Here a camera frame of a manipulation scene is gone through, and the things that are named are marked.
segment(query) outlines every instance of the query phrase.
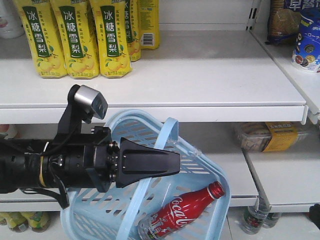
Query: snack package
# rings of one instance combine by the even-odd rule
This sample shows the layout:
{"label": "snack package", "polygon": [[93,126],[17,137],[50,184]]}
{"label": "snack package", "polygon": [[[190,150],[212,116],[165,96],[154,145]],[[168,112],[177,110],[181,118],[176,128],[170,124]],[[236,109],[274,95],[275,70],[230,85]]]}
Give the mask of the snack package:
{"label": "snack package", "polygon": [[125,0],[124,23],[131,62],[141,58],[138,0]]}
{"label": "snack package", "polygon": [[241,148],[249,152],[285,151],[312,133],[313,125],[300,122],[238,122],[233,126]]}
{"label": "snack package", "polygon": [[299,32],[300,11],[320,7],[319,1],[271,0],[268,41],[271,44],[293,43]]}
{"label": "snack package", "polygon": [[307,73],[320,73],[320,8],[306,8],[292,55],[292,64]]}
{"label": "snack package", "polygon": [[68,74],[74,79],[99,75],[98,46],[89,0],[50,0]]}
{"label": "snack package", "polygon": [[131,72],[125,28],[125,0],[90,0],[96,26],[101,74],[121,78]]}
{"label": "snack package", "polygon": [[156,49],[160,45],[159,0],[139,0],[141,49]]}
{"label": "snack package", "polygon": [[36,71],[42,78],[67,75],[57,22],[48,0],[13,0],[22,20]]}

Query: coca-cola bottle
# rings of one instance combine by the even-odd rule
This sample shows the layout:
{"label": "coca-cola bottle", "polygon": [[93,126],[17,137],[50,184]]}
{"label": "coca-cola bottle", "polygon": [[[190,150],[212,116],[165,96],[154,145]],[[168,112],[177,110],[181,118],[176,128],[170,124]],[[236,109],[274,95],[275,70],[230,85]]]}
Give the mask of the coca-cola bottle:
{"label": "coca-cola bottle", "polygon": [[165,236],[192,223],[215,199],[225,194],[221,184],[215,181],[209,186],[184,193],[158,212],[149,214],[138,224],[138,233],[142,240],[162,240]]}

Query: blue plastic basket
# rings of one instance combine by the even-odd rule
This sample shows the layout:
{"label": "blue plastic basket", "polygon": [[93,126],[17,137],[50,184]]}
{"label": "blue plastic basket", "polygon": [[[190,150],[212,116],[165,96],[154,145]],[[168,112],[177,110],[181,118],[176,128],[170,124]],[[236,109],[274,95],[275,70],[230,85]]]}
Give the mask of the blue plastic basket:
{"label": "blue plastic basket", "polygon": [[210,204],[199,218],[166,237],[168,240],[218,240],[226,219],[231,192],[224,171],[178,135],[178,122],[162,124],[148,113],[126,110],[106,126],[112,139],[127,138],[156,149],[180,153],[180,173],[146,178],[125,188],[114,184],[106,193],[96,189],[69,189],[70,207],[61,211],[61,223],[72,240],[139,240],[137,225],[174,197],[219,181],[225,196]]}

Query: green label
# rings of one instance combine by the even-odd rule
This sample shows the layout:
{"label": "green label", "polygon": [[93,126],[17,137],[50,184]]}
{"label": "green label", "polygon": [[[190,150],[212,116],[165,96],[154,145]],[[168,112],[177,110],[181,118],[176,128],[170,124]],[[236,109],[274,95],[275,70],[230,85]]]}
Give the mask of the green label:
{"label": "green label", "polygon": [[114,6],[101,6],[105,37],[106,54],[108,57],[119,57],[120,51],[117,40],[116,11]]}
{"label": "green label", "polygon": [[132,0],[125,0],[125,9],[124,9],[125,33],[126,33],[126,41],[128,43],[132,43],[134,41],[134,36],[132,34],[132,28],[131,28],[131,13],[130,13],[131,2]]}
{"label": "green label", "polygon": [[84,54],[78,34],[75,8],[73,6],[60,6],[59,9],[63,18],[64,27],[69,42],[70,55],[73,58],[82,59]]}
{"label": "green label", "polygon": [[22,9],[28,19],[38,56],[43,58],[50,57],[45,36],[40,25],[37,9],[34,6],[23,6]]}

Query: white bottle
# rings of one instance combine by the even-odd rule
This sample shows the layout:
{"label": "white bottle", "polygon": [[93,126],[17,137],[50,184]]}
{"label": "white bottle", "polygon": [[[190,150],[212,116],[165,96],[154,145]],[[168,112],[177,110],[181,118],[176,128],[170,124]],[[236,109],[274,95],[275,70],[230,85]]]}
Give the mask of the white bottle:
{"label": "white bottle", "polygon": [[12,0],[0,0],[0,38],[13,39],[25,32]]}

